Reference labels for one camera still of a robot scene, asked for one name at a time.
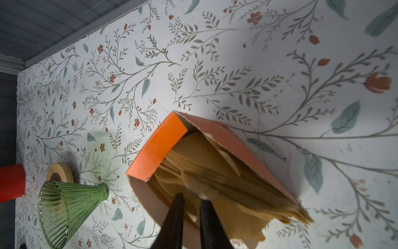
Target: green ribbed glass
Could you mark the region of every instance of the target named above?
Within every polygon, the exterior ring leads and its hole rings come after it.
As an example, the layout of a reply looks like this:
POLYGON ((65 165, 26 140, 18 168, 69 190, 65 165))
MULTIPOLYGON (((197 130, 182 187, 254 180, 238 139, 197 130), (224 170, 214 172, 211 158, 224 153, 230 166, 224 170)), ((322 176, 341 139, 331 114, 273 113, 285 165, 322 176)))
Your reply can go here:
POLYGON ((39 222, 53 249, 61 249, 104 200, 108 187, 47 181, 39 195, 39 222))

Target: box flap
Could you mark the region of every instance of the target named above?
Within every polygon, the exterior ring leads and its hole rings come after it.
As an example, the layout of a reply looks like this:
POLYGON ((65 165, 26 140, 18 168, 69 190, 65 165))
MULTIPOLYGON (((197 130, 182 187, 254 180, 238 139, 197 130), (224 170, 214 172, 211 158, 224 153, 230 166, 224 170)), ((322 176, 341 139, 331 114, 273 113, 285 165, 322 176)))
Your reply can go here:
POLYGON ((147 181, 187 131, 178 116, 170 113, 142 147, 126 174, 147 181))
POLYGON ((225 124, 197 116, 176 112, 186 119, 206 136, 213 139, 220 146, 231 152, 264 180, 272 184, 276 189, 297 203, 294 195, 269 171, 258 157, 233 133, 225 124))

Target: transparent green vase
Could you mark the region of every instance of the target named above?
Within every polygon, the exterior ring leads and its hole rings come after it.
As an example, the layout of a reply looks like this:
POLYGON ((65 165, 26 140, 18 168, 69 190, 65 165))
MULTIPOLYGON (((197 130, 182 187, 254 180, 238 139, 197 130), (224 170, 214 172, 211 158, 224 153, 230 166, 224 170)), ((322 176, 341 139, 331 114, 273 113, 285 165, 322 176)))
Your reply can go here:
POLYGON ((108 187, 47 181, 39 195, 39 222, 53 249, 61 249, 104 200, 108 187))

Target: tabletop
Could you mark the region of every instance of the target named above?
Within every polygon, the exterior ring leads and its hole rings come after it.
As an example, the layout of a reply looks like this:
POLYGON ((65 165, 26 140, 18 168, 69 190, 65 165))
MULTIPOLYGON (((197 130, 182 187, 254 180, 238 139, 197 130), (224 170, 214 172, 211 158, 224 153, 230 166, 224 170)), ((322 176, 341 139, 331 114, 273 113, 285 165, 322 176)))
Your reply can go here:
POLYGON ((315 220, 272 221, 258 248, 396 248, 397 13, 393 0, 153 0, 27 68, 16 248, 48 248, 37 196, 55 162, 109 186, 65 248, 148 248, 160 227, 125 172, 172 110, 227 124, 315 220))

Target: floral tablecloth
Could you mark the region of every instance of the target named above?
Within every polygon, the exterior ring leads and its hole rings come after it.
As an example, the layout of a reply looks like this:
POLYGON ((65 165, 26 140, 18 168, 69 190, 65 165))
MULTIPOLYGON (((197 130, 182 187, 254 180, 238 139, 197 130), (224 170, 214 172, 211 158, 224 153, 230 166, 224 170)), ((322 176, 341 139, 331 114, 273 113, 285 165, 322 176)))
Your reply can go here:
MULTIPOLYGON (((18 76, 16 247, 52 163, 109 199, 65 248, 148 248, 125 175, 172 111, 222 120, 308 209, 259 248, 397 248, 395 0, 154 0, 18 76)), ((233 240, 236 248, 245 248, 233 240)))

